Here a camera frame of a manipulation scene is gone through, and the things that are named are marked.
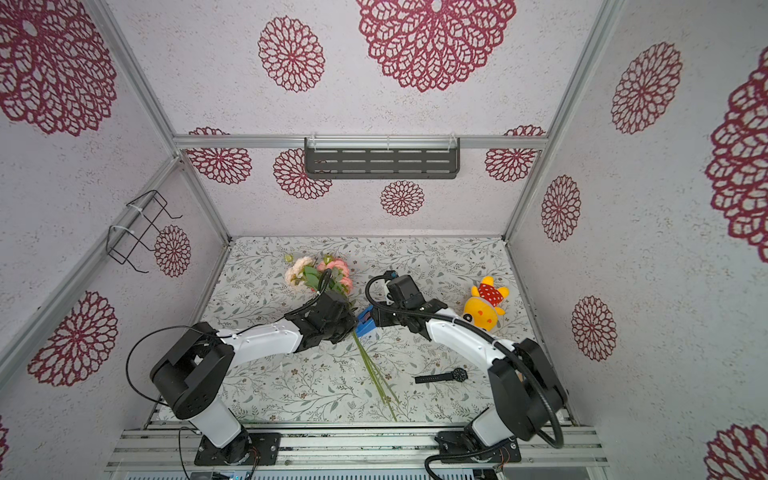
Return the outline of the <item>pink artificial flower bouquet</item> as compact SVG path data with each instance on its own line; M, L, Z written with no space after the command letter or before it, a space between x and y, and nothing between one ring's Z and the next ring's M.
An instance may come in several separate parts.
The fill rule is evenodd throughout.
M317 295L326 291L336 292L349 299L353 282L351 270L344 260L331 255L326 255L320 260L310 256L295 259L292 255L286 255L285 261L290 263L284 274L286 284L306 287ZM353 330L353 340L382 403L388 408L392 419L397 420L394 408L399 402L397 395L363 346L356 330Z

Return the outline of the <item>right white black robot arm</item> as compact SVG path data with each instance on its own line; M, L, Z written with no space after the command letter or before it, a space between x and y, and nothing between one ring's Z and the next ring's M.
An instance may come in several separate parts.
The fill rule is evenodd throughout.
M534 437L555 449L564 446L557 413L565 407L567 393L536 341L515 343L491 335L444 302L426 300L409 275L387 271L374 276L364 295L378 327L405 327L485 372L493 403L467 426L470 438L485 447Z

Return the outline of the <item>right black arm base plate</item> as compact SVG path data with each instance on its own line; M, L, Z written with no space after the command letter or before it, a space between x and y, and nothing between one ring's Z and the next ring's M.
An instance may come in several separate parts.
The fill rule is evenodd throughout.
M439 431L435 436L439 460L443 463L519 463L522 455L517 439L506 439L497 449L488 446L468 431Z

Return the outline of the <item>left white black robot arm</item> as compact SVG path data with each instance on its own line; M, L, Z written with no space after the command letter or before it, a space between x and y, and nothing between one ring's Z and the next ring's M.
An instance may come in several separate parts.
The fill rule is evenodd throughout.
M243 449L247 434L219 396L231 368L262 358L337 344L357 326L349 302L324 292L279 320L241 332L206 322L187 329L150 371L150 380L176 418L190 422L219 451Z

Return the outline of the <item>blue tape dispenser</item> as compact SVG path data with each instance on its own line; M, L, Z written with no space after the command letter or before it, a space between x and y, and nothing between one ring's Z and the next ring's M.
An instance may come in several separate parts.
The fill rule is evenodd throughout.
M362 338L376 329L375 321L372 317L373 307L366 307L358 316L358 324L355 333L358 338Z

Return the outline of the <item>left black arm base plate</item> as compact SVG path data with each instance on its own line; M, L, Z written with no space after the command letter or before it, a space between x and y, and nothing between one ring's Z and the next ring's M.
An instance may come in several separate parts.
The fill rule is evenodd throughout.
M275 432L241 431L229 444L216 447L203 436L194 459L195 466L272 466L277 461L282 435Z

